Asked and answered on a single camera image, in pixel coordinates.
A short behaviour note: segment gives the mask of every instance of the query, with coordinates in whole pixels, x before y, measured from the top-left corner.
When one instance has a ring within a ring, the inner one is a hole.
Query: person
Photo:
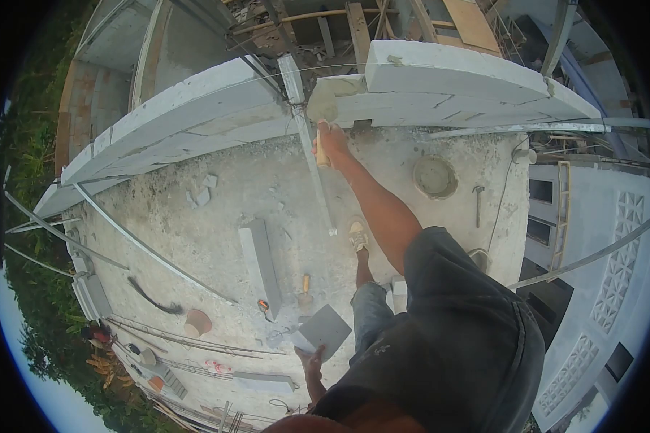
[[[346,178],[369,229],[407,282],[394,315],[368,266],[362,221],[356,253],[355,355],[330,389],[321,354],[295,349],[312,403],[265,432],[520,432],[537,395],[544,340],[527,305],[479,270],[442,227],[422,229],[398,197],[350,153],[335,124],[318,123],[331,166]]]

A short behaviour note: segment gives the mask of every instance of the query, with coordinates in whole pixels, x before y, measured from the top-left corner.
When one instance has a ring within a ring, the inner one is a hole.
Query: tape measure
[[[265,315],[265,320],[267,320],[270,323],[274,323],[272,320],[268,319],[268,310],[269,310],[269,304],[266,301],[263,301],[262,299],[258,300],[258,308],[260,308],[260,311],[263,312]]]

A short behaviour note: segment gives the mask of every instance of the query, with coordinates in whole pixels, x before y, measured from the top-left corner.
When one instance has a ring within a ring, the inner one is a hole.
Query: sneaker
[[[355,253],[358,253],[363,248],[368,249],[368,234],[364,224],[359,220],[352,222],[351,227],[349,227],[349,243],[354,247]]]

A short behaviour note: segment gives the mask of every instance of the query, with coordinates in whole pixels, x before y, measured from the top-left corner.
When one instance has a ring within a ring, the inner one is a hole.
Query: concrete floor
[[[528,166],[510,164],[510,155],[519,143],[526,148],[525,136],[484,135],[422,141],[420,129],[423,128],[374,128],[354,134],[352,152],[382,186],[409,205],[422,226],[447,227],[467,251],[477,247],[488,249],[495,223],[489,250],[493,262],[488,273],[504,284],[517,281],[528,218]],[[446,200],[429,200],[412,183],[414,162],[422,154],[431,153],[449,160],[459,177],[457,191]],[[208,173],[218,176],[218,185],[211,191],[211,201],[193,210],[185,192],[191,191],[193,197],[197,195]],[[311,314],[329,303],[353,325],[349,300],[355,290],[356,262],[347,231],[351,217],[360,215],[353,193],[338,172],[321,169],[321,178],[338,228],[339,234],[333,237],[328,236],[321,221],[298,136],[259,141],[183,161],[96,195],[95,199],[118,222],[200,281],[238,299],[238,307],[219,302],[208,292],[172,274],[128,242],[88,204],[79,204],[69,211],[82,216],[79,232],[87,246],[130,268],[130,272],[123,272],[94,259],[95,271],[116,315],[183,334],[185,316],[167,315],[150,305],[127,283],[127,276],[132,275],[157,302],[164,305],[176,302],[185,310],[205,312],[213,322],[213,329],[203,340],[287,354],[261,355],[263,359],[240,358],[187,350],[179,344],[145,335],[147,340],[169,351],[157,353],[158,356],[197,367],[210,360],[234,371],[288,375],[300,386],[289,395],[246,392],[230,381],[174,369],[188,389],[184,405],[201,411],[200,405],[223,407],[228,400],[233,403],[232,410],[246,413],[245,422],[261,429],[269,424],[269,419],[279,419],[285,412],[283,407],[268,403],[271,398],[281,399],[290,408],[309,403],[302,367],[293,354],[288,335],[298,327],[296,294],[302,290],[303,274],[310,274],[311,294],[315,298]],[[496,220],[506,178],[502,212]],[[486,187],[482,193],[479,229],[475,227],[476,195],[472,193],[476,185]],[[282,211],[278,210],[279,202],[284,203]],[[266,221],[283,295],[283,306],[274,324],[267,322],[256,306],[238,238],[238,228],[254,218]],[[382,283],[396,274],[374,242],[370,267],[373,276]],[[119,338],[124,344],[134,342],[141,349],[146,347],[126,333],[119,333]],[[323,366],[325,387],[336,383],[347,371],[348,359],[353,354],[352,333]]]

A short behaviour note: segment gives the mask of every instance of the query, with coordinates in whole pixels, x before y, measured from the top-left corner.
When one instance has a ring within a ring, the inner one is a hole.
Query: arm
[[[414,213],[393,193],[383,188],[349,151],[347,137],[338,125],[318,122],[320,144],[354,191],[373,237],[400,275],[405,274],[404,255],[421,232]]]
[[[303,352],[298,347],[295,347],[294,351],[299,356],[299,359],[301,359],[301,364],[303,365],[305,387],[308,390],[308,395],[311,397],[311,404],[308,405],[308,409],[310,409],[312,405],[318,403],[326,391],[325,386],[320,382],[323,377],[322,373],[320,373],[320,367],[322,365],[321,359],[323,351],[325,351],[325,345],[321,345],[312,355]]]

